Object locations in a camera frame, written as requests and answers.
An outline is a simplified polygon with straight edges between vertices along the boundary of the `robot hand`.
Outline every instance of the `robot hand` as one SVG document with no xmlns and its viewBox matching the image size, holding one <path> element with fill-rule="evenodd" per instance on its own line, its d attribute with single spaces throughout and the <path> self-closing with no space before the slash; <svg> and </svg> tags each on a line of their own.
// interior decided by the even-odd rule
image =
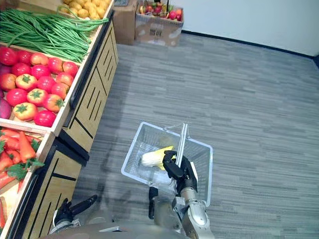
<svg viewBox="0 0 319 239">
<path fill-rule="evenodd" d="M 169 178 L 176 180 L 178 195 L 172 207 L 179 216 L 186 235 L 192 239 L 214 239 L 210 230 L 206 205 L 197 200 L 197 179 L 189 160 L 182 157 L 180 168 L 172 161 L 175 151 L 165 151 L 163 166 Z"/>
</svg>

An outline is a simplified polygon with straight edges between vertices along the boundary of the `baseboard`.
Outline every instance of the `baseboard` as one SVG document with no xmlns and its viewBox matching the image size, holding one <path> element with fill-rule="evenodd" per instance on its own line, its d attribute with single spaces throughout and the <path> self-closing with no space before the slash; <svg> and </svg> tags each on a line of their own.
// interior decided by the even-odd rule
<svg viewBox="0 0 319 239">
<path fill-rule="evenodd" d="M 186 33 L 186 34 L 196 35 L 196 36 L 205 36 L 205 37 L 210 37 L 210 38 L 215 38 L 215 39 L 220 39 L 220 40 L 233 41 L 233 42 L 242 43 L 242 44 L 251 45 L 251 46 L 263 47 L 263 48 L 267 48 L 267 49 L 271 49 L 271 50 L 275 50 L 275 51 L 281 51 L 281 52 L 285 52 L 285 53 L 289 53 L 289 54 L 293 54 L 293 55 L 297 55 L 297 56 L 303 56 L 303 57 L 307 57 L 310 59 L 314 59 L 313 56 L 305 55 L 305 54 L 294 52 L 294 51 L 288 51 L 288 50 L 284 50 L 284 49 L 277 48 L 277 47 L 257 44 L 257 43 L 253 43 L 253 42 L 249 42 L 249 41 L 241 41 L 241 40 L 236 40 L 236 39 L 232 39 L 232 38 L 227 38 L 227 37 L 222 37 L 222 36 L 214 36 L 214 35 L 209 35 L 209 34 L 193 32 L 193 31 L 182 30 L 181 32 Z"/>
<path fill-rule="evenodd" d="M 314 62 L 319 68 L 319 55 L 314 57 Z"/>
</svg>

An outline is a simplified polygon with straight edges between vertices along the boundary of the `green beans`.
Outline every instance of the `green beans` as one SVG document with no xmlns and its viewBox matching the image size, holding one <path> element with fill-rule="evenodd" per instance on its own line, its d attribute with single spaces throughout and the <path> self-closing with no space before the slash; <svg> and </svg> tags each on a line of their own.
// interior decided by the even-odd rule
<svg viewBox="0 0 319 239">
<path fill-rule="evenodd" d="M 0 12 L 1 41 L 81 63 L 86 56 L 90 33 L 102 20 L 66 18 L 8 9 Z"/>
</svg>

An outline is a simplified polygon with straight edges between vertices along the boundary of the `white plastic basket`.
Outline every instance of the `white plastic basket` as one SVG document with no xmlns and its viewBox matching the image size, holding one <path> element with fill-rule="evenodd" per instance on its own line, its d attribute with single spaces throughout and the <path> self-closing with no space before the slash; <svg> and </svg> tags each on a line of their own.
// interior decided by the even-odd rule
<svg viewBox="0 0 319 239">
<path fill-rule="evenodd" d="M 187 125 L 183 124 L 182 137 L 178 133 L 167 130 L 172 127 L 161 128 L 147 122 L 142 122 L 126 155 L 121 173 L 152 187 L 159 189 L 173 188 L 172 179 L 168 177 L 165 170 L 161 170 L 158 167 L 143 166 L 141 164 L 141 158 L 145 153 L 168 146 L 174 146 L 173 150 L 178 152 L 178 149 L 180 149 L 180 152 L 182 152 L 178 152 L 177 154 L 177 165 L 180 166 L 182 155 L 194 163 L 198 175 L 198 199 L 205 201 L 206 206 L 209 206 L 212 183 L 213 148 L 208 144 L 191 139 L 189 136 L 185 137 Z"/>
</svg>

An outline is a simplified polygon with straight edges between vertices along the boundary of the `basket handle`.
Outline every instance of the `basket handle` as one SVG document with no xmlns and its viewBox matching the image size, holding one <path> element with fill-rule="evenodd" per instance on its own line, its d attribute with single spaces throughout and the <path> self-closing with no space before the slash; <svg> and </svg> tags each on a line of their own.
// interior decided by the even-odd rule
<svg viewBox="0 0 319 239">
<path fill-rule="evenodd" d="M 179 145 L 178 145 L 178 150 L 177 150 L 177 156 L 176 156 L 176 164 L 180 167 L 181 165 L 181 159 L 183 157 L 183 152 L 184 152 L 184 146 L 185 146 L 185 140 L 186 138 L 190 138 L 189 132 L 188 132 L 188 124 L 186 123 L 180 123 L 172 126 L 168 126 L 163 128 L 163 130 L 167 131 L 170 128 L 176 128 L 182 125 L 182 129 L 180 132 L 180 140 L 179 140 Z"/>
</svg>

